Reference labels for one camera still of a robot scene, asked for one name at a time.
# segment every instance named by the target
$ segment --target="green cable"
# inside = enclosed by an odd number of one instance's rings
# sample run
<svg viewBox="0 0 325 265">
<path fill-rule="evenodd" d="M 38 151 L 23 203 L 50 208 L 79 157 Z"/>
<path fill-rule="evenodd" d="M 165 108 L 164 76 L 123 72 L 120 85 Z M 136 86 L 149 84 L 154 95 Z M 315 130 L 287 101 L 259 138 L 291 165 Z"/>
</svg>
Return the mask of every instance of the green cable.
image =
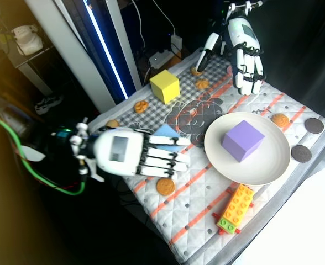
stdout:
<svg viewBox="0 0 325 265">
<path fill-rule="evenodd" d="M 80 183 L 80 189 L 78 191 L 71 192 L 69 190 L 62 189 L 62 188 L 57 187 L 56 185 L 54 185 L 53 183 L 51 183 L 49 180 L 47 180 L 47 179 L 43 178 L 42 176 L 40 176 L 39 174 L 37 174 L 32 169 L 32 167 L 28 163 L 28 161 L 26 159 L 23 159 L 25 157 L 25 153 L 23 151 L 22 144 L 21 144 L 20 139 L 19 139 L 18 135 L 16 134 L 16 132 L 8 124 L 6 124 L 5 122 L 3 122 L 1 119 L 0 119 L 0 125 L 3 126 L 8 131 L 8 133 L 10 134 L 10 136 L 13 138 L 13 140 L 14 140 L 14 142 L 15 142 L 18 150 L 19 150 L 19 154 L 22 157 L 21 161 L 23 162 L 25 168 L 31 173 L 32 176 L 34 176 L 35 178 L 37 178 L 41 182 L 47 184 L 48 186 L 50 186 L 52 188 L 55 188 L 55 189 L 59 190 L 60 192 L 63 192 L 63 193 L 68 194 L 68 195 L 79 195 L 79 194 L 81 194 L 84 191 L 84 189 L 85 189 L 85 182 L 81 182 Z"/>
</svg>

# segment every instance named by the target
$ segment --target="green lego brick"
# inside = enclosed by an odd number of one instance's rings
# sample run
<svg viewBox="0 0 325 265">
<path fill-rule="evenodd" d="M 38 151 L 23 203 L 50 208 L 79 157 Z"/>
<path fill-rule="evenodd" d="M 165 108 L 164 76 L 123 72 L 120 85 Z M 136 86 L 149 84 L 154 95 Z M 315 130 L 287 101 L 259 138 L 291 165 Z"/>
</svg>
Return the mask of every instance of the green lego brick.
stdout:
<svg viewBox="0 0 325 265">
<path fill-rule="evenodd" d="M 236 226 L 234 226 L 231 222 L 229 222 L 224 217 L 220 218 L 219 222 L 217 223 L 217 226 L 224 229 L 229 234 L 235 233 L 236 230 Z"/>
</svg>

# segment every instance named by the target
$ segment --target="purple cube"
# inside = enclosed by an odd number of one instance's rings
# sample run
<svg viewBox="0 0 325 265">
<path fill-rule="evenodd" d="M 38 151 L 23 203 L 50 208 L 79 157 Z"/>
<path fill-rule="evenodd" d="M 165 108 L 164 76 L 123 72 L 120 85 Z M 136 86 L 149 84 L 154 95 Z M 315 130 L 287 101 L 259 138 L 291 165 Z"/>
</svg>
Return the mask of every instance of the purple cube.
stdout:
<svg viewBox="0 0 325 265">
<path fill-rule="evenodd" d="M 259 147 L 263 139 L 262 133 L 243 120 L 225 134 L 222 145 L 241 162 Z"/>
</svg>

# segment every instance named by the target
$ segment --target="light strip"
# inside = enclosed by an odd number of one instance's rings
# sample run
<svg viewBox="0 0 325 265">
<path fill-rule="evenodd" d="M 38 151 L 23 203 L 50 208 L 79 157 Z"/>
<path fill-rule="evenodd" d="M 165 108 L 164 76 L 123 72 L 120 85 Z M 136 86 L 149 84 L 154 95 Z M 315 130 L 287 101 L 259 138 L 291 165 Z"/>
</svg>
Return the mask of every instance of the light strip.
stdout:
<svg viewBox="0 0 325 265">
<path fill-rule="evenodd" d="M 117 69 L 116 69 L 116 67 L 115 67 L 115 65 L 114 65 L 114 63 L 113 63 L 113 61 L 112 61 L 111 55 L 109 54 L 109 51 L 108 51 L 108 49 L 107 49 L 107 46 L 106 46 L 105 40 L 103 39 L 103 36 L 102 36 L 102 34 L 101 34 L 100 28 L 99 28 L 98 25 L 97 25 L 97 22 L 96 22 L 95 16 L 94 16 L 94 14 L 92 13 L 91 8 L 87 5 L 86 0 L 83 0 L 83 2 L 84 2 L 84 5 L 85 5 L 85 7 L 86 7 L 87 13 L 88 13 L 89 16 L 90 16 L 91 22 L 92 22 L 92 24 L 94 25 L 95 31 L 96 31 L 96 33 L 97 33 L 97 35 L 98 35 L 98 38 L 100 39 L 101 45 L 102 45 L 102 47 L 103 47 L 103 49 L 104 49 L 104 51 L 105 51 L 105 53 L 106 53 L 106 56 L 107 56 L 107 58 L 108 58 L 108 61 L 109 61 L 110 65 L 111 65 L 111 67 L 112 67 L 112 70 L 113 70 L 113 72 L 114 72 L 114 75 L 116 76 L 116 79 L 117 79 L 117 81 L 118 81 L 118 84 L 119 84 L 119 86 L 120 86 L 120 88 L 121 88 L 121 90 L 122 90 L 122 93 L 123 93 L 123 95 L 124 95 L 124 98 L 125 98 L 125 99 L 128 99 L 127 93 L 126 93 L 125 90 L 124 90 L 124 87 L 123 87 L 122 81 L 120 80 L 120 77 L 119 77 L 119 75 L 118 75 Z"/>
</svg>

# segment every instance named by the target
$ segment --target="brown wall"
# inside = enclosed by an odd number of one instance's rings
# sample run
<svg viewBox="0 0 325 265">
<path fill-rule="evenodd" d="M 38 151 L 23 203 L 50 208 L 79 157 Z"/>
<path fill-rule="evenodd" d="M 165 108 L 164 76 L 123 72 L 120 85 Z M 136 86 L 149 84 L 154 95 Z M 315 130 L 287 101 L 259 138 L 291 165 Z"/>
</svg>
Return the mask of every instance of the brown wall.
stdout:
<svg viewBox="0 0 325 265">
<path fill-rule="evenodd" d="M 0 264 L 74 264 L 0 128 Z"/>
</svg>

